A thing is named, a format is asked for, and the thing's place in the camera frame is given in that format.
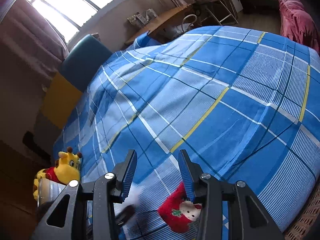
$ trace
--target window frame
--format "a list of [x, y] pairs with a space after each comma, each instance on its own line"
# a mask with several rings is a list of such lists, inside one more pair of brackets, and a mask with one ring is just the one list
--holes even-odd
[[97, 12], [87, 20], [82, 26], [79, 26], [77, 23], [75, 23], [73, 20], [71, 20], [68, 16], [60, 12], [57, 8], [52, 6], [51, 4], [47, 3], [45, 0], [40, 0], [42, 3], [46, 4], [50, 8], [54, 9], [56, 12], [58, 12], [63, 18], [65, 18], [68, 22], [70, 22], [73, 26], [75, 26], [78, 29], [78, 32], [76, 32], [73, 37], [66, 42], [67, 46], [69, 47], [72, 44], [72, 41], [76, 39], [77, 35], [83, 32], [89, 31], [91, 27], [93, 27], [108, 11], [112, 10], [116, 6], [118, 6], [120, 3], [124, 2], [125, 0], [113, 0], [109, 2], [106, 6], [103, 8], [100, 8], [96, 4], [94, 4], [91, 0], [84, 0], [88, 5], [93, 7]]

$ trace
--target red sock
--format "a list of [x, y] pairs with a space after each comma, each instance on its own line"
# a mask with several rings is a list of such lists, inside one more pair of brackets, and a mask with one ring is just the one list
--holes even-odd
[[195, 221], [201, 212], [201, 204], [193, 204], [187, 200], [183, 182], [158, 208], [160, 217], [176, 233], [185, 233], [189, 224]]

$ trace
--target yellow stuffed animal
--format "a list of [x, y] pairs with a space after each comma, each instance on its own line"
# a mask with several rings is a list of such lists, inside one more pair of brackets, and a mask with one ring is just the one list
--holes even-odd
[[80, 180], [80, 159], [82, 153], [76, 155], [72, 153], [72, 147], [67, 147], [67, 152], [59, 152], [59, 160], [56, 161], [56, 166], [48, 169], [42, 169], [37, 174], [33, 181], [33, 197], [38, 199], [38, 187], [41, 178], [47, 178], [52, 181], [67, 185], [70, 181]]

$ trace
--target wooden table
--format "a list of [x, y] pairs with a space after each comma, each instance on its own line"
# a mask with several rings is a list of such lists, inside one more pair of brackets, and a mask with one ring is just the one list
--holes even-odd
[[141, 30], [139, 30], [134, 36], [128, 39], [124, 44], [127, 46], [131, 45], [138, 36], [146, 32], [148, 32], [148, 36], [150, 36], [151, 38], [155, 38], [156, 34], [164, 28], [167, 28], [170, 25], [181, 25], [185, 15], [188, 15], [191, 12], [193, 12], [191, 4], [176, 7], [169, 11], [166, 11], [147, 23]]

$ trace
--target screw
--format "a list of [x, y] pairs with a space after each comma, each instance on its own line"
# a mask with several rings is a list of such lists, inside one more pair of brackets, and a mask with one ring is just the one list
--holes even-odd
[[237, 182], [237, 186], [238, 186], [238, 187], [245, 187], [245, 186], [246, 186], [246, 183], [245, 183], [244, 181], [242, 181], [242, 180], [239, 180], [239, 181]]
[[112, 172], [108, 172], [106, 175], [104, 175], [104, 177], [106, 179], [112, 179], [115, 175]]
[[75, 179], [69, 182], [70, 187], [76, 187], [76, 186], [78, 186], [78, 184], [79, 184], [79, 182]]
[[201, 174], [201, 178], [202, 179], [210, 179], [211, 178], [211, 175], [209, 173], [202, 173]]

